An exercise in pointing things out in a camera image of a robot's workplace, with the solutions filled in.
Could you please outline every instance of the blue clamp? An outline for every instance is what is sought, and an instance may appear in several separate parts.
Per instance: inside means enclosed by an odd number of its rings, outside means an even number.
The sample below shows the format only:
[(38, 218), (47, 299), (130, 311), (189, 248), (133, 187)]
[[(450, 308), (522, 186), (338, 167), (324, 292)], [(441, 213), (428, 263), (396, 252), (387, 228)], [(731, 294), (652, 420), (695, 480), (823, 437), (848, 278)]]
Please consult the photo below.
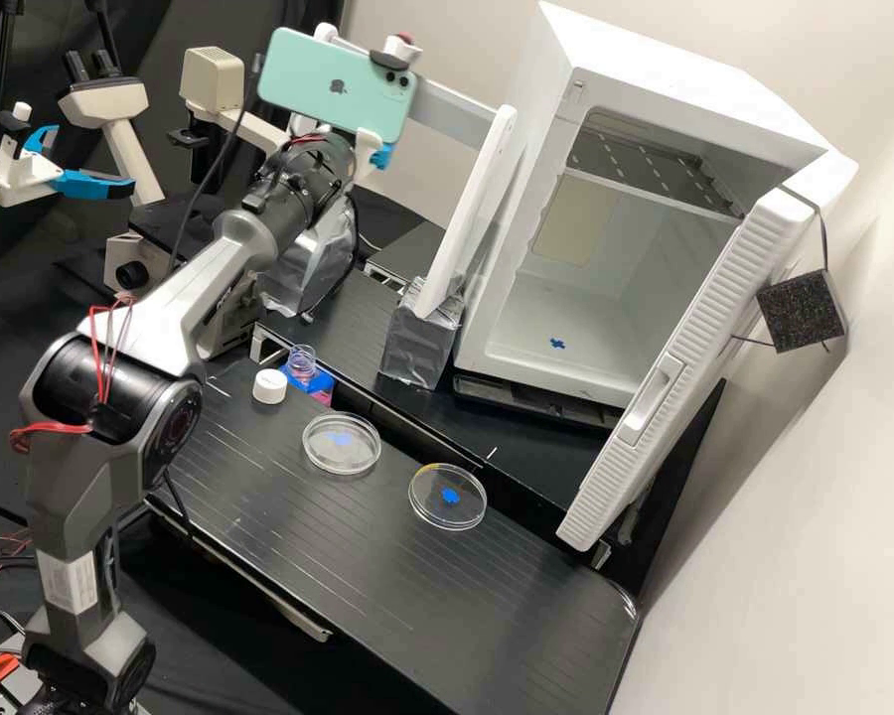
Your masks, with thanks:
[(384, 142), (380, 149), (371, 154), (371, 163), (382, 171), (390, 164), (390, 155), (394, 153), (394, 144)]
[[(59, 124), (40, 127), (24, 142), (23, 148), (34, 154), (45, 154), (56, 139)], [(125, 177), (100, 174), (88, 169), (64, 169), (63, 175), (47, 182), (53, 189), (71, 199), (125, 199), (136, 190), (136, 181)]]
[(71, 199), (125, 199), (136, 190), (135, 179), (100, 174), (87, 169), (63, 169), (63, 175), (49, 181), (50, 186)]
[(23, 143), (23, 148), (34, 154), (44, 154), (46, 149), (53, 146), (58, 131), (60, 131), (59, 124), (47, 124), (44, 127), (40, 127), (27, 138), (27, 141)]

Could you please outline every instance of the mint green iphone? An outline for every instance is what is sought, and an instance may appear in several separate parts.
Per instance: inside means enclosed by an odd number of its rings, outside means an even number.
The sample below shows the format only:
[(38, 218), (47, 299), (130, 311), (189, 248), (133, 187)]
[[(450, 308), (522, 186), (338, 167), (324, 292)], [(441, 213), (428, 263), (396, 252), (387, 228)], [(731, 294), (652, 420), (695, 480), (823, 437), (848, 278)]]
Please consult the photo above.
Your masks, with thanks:
[(400, 137), (417, 77), (309, 35), (278, 28), (271, 35), (258, 96), (271, 104), (382, 141)]

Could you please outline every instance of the door handle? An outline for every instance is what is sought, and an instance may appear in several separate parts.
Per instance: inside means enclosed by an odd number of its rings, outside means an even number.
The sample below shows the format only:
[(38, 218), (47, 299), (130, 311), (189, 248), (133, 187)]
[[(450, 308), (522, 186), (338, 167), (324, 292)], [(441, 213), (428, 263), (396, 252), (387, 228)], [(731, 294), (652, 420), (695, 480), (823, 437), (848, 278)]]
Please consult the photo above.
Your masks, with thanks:
[(616, 428), (616, 436), (619, 439), (631, 447), (636, 446), (639, 438), (646, 431), (646, 427), (649, 426), (653, 415), (656, 414), (656, 410), (659, 409), (675, 384), (683, 367), (685, 364), (681, 360), (672, 357), (669, 353), (663, 353), (653, 369), (646, 375), (636, 399), (626, 408), (626, 413)]

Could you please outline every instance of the petri dish lid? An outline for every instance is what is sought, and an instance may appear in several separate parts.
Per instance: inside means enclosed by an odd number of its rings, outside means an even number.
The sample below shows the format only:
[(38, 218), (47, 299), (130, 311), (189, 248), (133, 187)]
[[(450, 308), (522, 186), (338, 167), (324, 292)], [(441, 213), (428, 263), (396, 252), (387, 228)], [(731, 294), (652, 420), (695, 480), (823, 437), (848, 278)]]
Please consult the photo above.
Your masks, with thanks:
[(367, 420), (348, 412), (315, 417), (301, 437), (308, 459), (336, 475), (370, 469), (380, 457), (380, 436)]
[(467, 470), (451, 464), (421, 467), (407, 493), (418, 516), (448, 531), (473, 528), (487, 513), (483, 485)]

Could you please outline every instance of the robotic arm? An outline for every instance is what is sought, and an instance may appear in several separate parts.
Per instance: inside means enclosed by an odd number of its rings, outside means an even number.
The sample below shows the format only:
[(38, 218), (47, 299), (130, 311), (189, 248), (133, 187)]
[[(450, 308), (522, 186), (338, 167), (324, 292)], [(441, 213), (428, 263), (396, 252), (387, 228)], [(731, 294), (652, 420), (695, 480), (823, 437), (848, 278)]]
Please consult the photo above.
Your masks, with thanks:
[[(21, 712), (137, 712), (155, 647), (120, 609), (116, 521), (155, 487), (199, 419), (200, 329), (245, 271), (265, 269), (345, 196), (355, 155), (327, 135), (286, 145), (266, 167), (241, 207), (217, 218), (213, 243), (131, 311), (83, 320), (23, 387), (28, 422), (87, 431), (34, 431), (30, 441), (26, 501), (44, 606), (27, 625), (23, 657), (44, 688)], [(110, 317), (119, 363), (100, 399), (90, 336), (107, 335)]]

